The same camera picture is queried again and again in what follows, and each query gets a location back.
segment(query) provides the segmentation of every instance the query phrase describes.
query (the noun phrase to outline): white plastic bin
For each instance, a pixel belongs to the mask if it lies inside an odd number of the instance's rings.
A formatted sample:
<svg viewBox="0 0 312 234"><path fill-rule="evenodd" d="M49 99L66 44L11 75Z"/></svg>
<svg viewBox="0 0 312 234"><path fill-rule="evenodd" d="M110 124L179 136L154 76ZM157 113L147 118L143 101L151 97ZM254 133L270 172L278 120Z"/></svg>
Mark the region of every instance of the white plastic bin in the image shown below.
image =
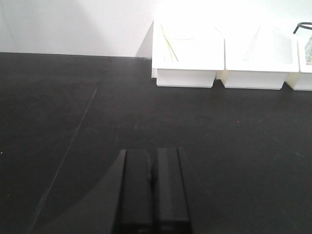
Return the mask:
<svg viewBox="0 0 312 234"><path fill-rule="evenodd" d="M306 64L306 39L298 38L299 72L289 73L286 82L294 90L312 91L312 65Z"/></svg>
<svg viewBox="0 0 312 234"><path fill-rule="evenodd" d="M298 72L296 37L277 28L247 28L225 37L225 88L281 89L288 72Z"/></svg>
<svg viewBox="0 0 312 234"><path fill-rule="evenodd" d="M211 88L224 69L224 38L213 26L155 20L152 56L157 86Z"/></svg>

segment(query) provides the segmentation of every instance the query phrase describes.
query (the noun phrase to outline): black table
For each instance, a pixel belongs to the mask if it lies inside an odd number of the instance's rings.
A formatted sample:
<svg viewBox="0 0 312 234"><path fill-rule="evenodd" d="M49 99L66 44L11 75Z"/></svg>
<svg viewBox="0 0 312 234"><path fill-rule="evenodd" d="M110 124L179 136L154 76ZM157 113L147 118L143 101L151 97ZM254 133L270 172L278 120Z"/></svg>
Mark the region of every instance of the black table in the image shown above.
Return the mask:
<svg viewBox="0 0 312 234"><path fill-rule="evenodd" d="M0 233L33 233L82 201L120 149L160 147L185 149L239 233L312 233L312 92L150 75L148 59L0 54Z"/></svg>

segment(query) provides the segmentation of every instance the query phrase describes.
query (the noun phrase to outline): black object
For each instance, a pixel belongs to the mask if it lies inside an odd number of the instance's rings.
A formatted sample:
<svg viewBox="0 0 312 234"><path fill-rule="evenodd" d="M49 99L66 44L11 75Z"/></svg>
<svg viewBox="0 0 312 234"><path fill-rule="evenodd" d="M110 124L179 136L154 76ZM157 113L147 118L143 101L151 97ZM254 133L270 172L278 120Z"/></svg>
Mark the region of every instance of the black object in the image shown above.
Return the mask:
<svg viewBox="0 0 312 234"><path fill-rule="evenodd" d="M152 234L152 191L145 150L127 151L122 192L120 233Z"/></svg>
<svg viewBox="0 0 312 234"><path fill-rule="evenodd" d="M301 22L297 25L297 27L295 28L293 34L296 34L296 32L298 31L299 28L305 28L305 29L309 29L312 30L312 26L308 26L308 25L312 25L312 22Z"/></svg>
<svg viewBox="0 0 312 234"><path fill-rule="evenodd" d="M177 149L158 149L153 177L156 233L192 233Z"/></svg>

